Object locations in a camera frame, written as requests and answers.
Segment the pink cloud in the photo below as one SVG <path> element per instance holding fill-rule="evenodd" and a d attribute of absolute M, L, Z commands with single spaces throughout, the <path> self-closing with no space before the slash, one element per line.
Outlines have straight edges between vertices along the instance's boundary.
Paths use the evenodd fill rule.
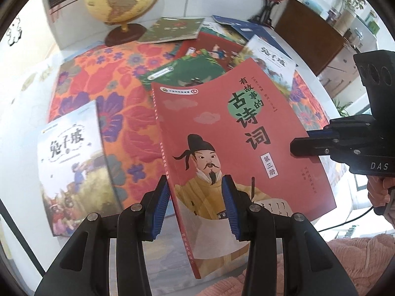
<path fill-rule="evenodd" d="M 179 111 L 184 108 L 196 107 L 198 105 L 198 103 L 196 101 L 189 100 L 186 98 L 181 98 L 181 99 L 177 99 L 174 101 L 165 100 L 163 102 L 163 104 L 165 105 L 165 107 L 167 109 L 174 110 L 174 111 Z"/>
<path fill-rule="evenodd" d="M 198 117 L 194 118 L 194 121 L 198 123 L 204 123 L 205 125 L 212 125 L 221 119 L 219 113 L 203 112 Z"/>

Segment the yellow robe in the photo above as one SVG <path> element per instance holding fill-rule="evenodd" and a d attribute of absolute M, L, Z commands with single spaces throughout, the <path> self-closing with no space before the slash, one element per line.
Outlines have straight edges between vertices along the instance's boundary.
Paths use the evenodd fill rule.
<path fill-rule="evenodd" d="M 221 184 L 222 179 L 211 185 L 198 176 L 195 176 L 195 178 L 189 180 L 184 186 L 175 185 L 175 192 L 177 198 L 195 215 L 206 219 L 217 220 L 219 219 L 218 215 L 225 211 Z M 251 198 L 251 186 L 235 185 L 238 190 L 246 192 Z M 258 188 L 255 188 L 252 201 L 256 202 L 264 199 L 270 199 L 270 197 L 262 193 Z M 245 254 L 248 252 L 248 248 L 249 244 L 222 257 L 195 259 L 201 278 Z"/>

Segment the black cable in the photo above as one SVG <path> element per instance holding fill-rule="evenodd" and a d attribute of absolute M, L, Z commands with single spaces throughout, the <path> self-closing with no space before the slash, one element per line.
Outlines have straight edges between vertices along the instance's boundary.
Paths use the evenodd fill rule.
<path fill-rule="evenodd" d="M 349 222 L 353 222 L 353 221 L 355 221 L 355 220 L 358 220 L 359 218 L 362 218 L 363 216 L 365 216 L 365 215 L 366 215 L 368 212 L 370 212 L 372 209 L 373 209 L 373 206 L 370 207 L 368 211 L 366 211 L 365 213 L 363 213 L 362 215 L 360 215 L 360 216 L 357 217 L 357 218 L 354 218 L 354 219 L 351 219 L 351 220 L 349 220 L 349 221 L 346 221 L 346 222 L 344 222 L 344 223 L 342 223 L 342 224 L 340 224 L 340 225 L 336 225 L 336 226 L 333 226 L 333 227 L 329 227 L 329 228 L 327 228 L 327 229 L 319 230 L 318 232 L 322 232 L 322 231 L 326 231 L 326 230 L 333 229 L 333 228 L 336 228 L 336 227 L 340 227 L 340 226 L 343 226 L 343 225 L 345 225 L 345 224 L 348 224 Z"/>
<path fill-rule="evenodd" d="M 32 249 L 30 248 L 29 244 L 27 243 L 26 239 L 23 237 L 22 233 L 18 229 L 17 225 L 15 224 L 14 220 L 12 219 L 11 215 L 9 214 L 7 208 L 5 208 L 3 202 L 0 199 L 0 215 L 3 216 L 5 223 L 8 225 L 9 229 L 13 232 L 16 239 L 19 241 L 22 248 L 25 250 L 26 254 L 29 256 L 30 260 L 32 261 L 34 267 L 38 270 L 41 276 L 45 275 L 45 270 L 41 266 L 40 262 L 38 261 L 36 255 L 33 253 Z"/>

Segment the floral tablecloth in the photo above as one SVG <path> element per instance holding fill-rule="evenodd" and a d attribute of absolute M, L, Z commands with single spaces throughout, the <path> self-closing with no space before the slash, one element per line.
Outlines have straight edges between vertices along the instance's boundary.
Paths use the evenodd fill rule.
<path fill-rule="evenodd" d="M 153 190 L 164 173 L 155 112 L 138 77 L 170 62 L 175 48 L 174 43 L 98 46 L 60 68 L 49 121 L 96 99 L 110 175 L 125 208 Z M 328 124 L 323 109 L 298 73 L 294 76 L 289 102 L 306 130 L 321 129 Z M 334 162 L 327 159 L 323 164 L 328 175 L 340 179 Z M 332 185 L 338 181 L 333 179 L 330 179 Z M 246 257 L 241 257 L 221 272 L 196 280 L 174 211 L 168 210 L 167 215 L 157 240 L 144 245 L 153 295 L 196 285 L 246 262 Z"/>

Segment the metal bolt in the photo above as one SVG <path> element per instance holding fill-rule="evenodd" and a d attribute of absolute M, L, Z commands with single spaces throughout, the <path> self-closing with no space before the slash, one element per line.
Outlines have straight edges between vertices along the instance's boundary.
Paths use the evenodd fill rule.
<path fill-rule="evenodd" d="M 296 214 L 294 215 L 294 219 L 295 219 L 296 221 L 304 221 L 304 220 L 305 220 L 305 217 L 304 217 L 301 213 L 296 213 Z"/>
<path fill-rule="evenodd" d="M 90 213 L 88 217 L 86 217 L 89 221 L 95 221 L 99 215 L 97 213 Z"/>
<path fill-rule="evenodd" d="M 134 203 L 133 205 L 130 206 L 131 210 L 133 211 L 140 211 L 143 209 L 143 205 L 142 204 L 138 204 L 138 203 Z"/>
<path fill-rule="evenodd" d="M 257 205 L 256 203 L 253 203 L 252 205 L 250 205 L 250 210 L 253 212 L 258 212 L 261 210 L 260 205 Z"/>

